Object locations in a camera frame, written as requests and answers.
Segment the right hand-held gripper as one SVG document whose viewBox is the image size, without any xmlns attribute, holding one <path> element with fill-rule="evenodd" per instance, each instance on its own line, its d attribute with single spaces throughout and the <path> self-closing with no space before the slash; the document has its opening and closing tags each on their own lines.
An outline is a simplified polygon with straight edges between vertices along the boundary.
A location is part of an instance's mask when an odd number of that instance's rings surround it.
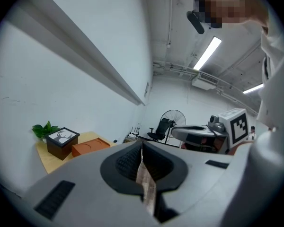
<svg viewBox="0 0 284 227">
<path fill-rule="evenodd" d="M 246 109 L 234 108 L 212 115 L 207 125 L 184 125 L 174 127 L 171 135 L 193 146 L 213 146 L 217 138 L 224 140 L 219 154 L 227 154 L 249 134 Z"/>
</svg>

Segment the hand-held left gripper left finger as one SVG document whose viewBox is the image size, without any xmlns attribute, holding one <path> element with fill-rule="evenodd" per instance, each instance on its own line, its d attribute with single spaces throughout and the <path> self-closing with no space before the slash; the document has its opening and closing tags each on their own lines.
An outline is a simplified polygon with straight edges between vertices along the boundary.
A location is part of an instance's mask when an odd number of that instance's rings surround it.
<svg viewBox="0 0 284 227">
<path fill-rule="evenodd" d="M 153 227 L 156 219 L 143 205 L 140 196 L 120 194 L 103 180 L 101 163 L 129 143 L 73 158 L 46 175 L 25 193 L 23 199 L 32 208 L 62 180 L 75 184 L 52 220 L 53 227 Z"/>
</svg>

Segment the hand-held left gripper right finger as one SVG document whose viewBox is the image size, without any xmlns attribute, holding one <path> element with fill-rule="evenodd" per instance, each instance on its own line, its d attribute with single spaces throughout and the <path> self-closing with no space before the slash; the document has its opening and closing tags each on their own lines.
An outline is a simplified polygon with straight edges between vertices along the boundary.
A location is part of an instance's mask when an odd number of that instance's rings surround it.
<svg viewBox="0 0 284 227">
<path fill-rule="evenodd" d="M 250 147 L 239 146 L 232 156 L 143 142 L 143 160 L 156 183 L 157 219 L 221 223 L 239 187 Z"/>
</svg>

